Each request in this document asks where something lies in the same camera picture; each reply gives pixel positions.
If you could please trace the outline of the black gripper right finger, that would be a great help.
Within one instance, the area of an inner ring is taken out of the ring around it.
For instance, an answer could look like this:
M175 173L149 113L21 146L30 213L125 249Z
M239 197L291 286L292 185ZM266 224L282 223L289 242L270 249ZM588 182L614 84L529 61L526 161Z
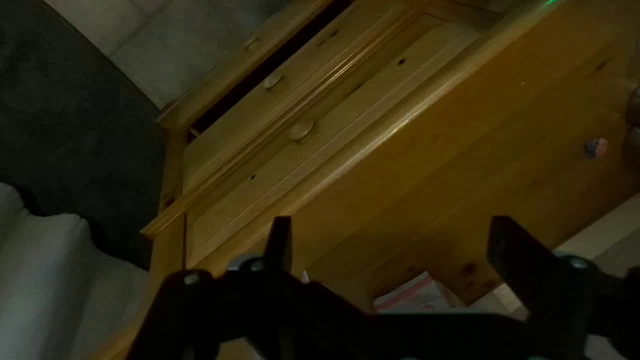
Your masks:
M592 311L595 267L558 257L511 216L490 220L486 257L531 313L533 328L587 328Z

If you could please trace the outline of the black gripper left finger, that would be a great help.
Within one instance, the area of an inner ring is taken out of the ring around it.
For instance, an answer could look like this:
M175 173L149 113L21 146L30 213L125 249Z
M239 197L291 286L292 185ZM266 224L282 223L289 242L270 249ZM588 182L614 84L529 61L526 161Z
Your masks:
M292 269L292 218L277 216L269 235L269 242L265 249L265 258L280 269Z

